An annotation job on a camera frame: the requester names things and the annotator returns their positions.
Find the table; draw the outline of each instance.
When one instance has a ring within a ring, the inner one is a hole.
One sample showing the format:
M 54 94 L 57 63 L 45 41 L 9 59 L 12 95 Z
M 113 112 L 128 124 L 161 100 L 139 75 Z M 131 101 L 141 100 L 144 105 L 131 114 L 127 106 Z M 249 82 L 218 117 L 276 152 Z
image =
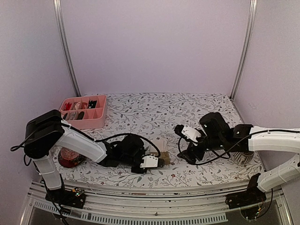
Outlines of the table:
M 248 180 L 263 172 L 259 156 L 255 153 L 247 165 L 237 165 L 231 159 L 218 159 L 202 166 L 189 165 L 177 157 L 179 137 L 173 129 L 178 124 L 200 128 L 199 119 L 209 112 L 219 112 L 230 127 L 242 123 L 227 95 L 193 93 L 128 93 L 107 95 L 105 126 L 85 129 L 83 132 L 101 139 L 118 133 L 135 133 L 150 140 L 167 142 L 171 165 L 151 169 L 145 174 L 131 173 L 131 167 L 102 167 L 87 159 L 75 168 L 64 168 L 57 161 L 60 146 L 54 148 L 54 162 L 63 179 L 88 184 L 138 188 L 192 187 Z M 181 149 L 187 144 L 181 142 Z M 205 153 L 203 161 L 214 158 Z

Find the red object in tray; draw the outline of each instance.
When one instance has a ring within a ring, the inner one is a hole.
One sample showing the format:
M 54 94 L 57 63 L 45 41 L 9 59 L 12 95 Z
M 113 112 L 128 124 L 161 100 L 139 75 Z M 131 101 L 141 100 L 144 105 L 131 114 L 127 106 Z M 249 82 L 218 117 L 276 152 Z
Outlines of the red object in tray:
M 89 102 L 95 108 L 88 108 Z M 66 109 L 65 105 L 71 104 L 71 110 Z M 105 95 L 88 96 L 88 97 L 71 97 L 67 98 L 60 107 L 60 113 L 65 120 L 77 129 L 102 128 L 105 122 L 107 111 L 107 102 Z

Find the perforated metal strip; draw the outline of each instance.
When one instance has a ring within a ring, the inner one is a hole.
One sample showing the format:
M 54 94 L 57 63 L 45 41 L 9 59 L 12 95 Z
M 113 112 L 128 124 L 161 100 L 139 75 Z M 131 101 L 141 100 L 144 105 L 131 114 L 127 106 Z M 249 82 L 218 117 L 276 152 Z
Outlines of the perforated metal strip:
M 35 200 L 36 208 L 58 214 L 58 211 L 51 203 Z M 225 213 L 211 216 L 189 217 L 189 218 L 166 218 L 166 219 L 142 219 L 103 216 L 96 213 L 81 212 L 79 217 L 69 215 L 68 217 L 84 221 L 94 222 L 103 225 L 210 225 L 227 222 Z

